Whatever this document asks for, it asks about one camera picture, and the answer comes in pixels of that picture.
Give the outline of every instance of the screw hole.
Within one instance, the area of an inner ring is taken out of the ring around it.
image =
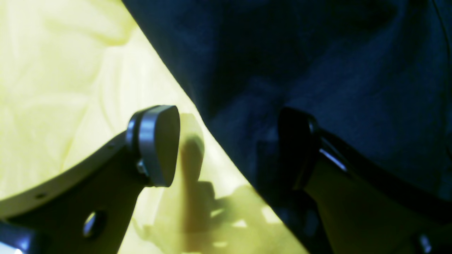
[[[47,196],[47,193],[39,193],[38,195],[36,195],[34,198],[35,199],[41,199],[41,198],[45,198]]]
[[[92,239],[99,236],[105,227],[106,220],[107,216],[104,211],[90,213],[83,225],[83,237]]]

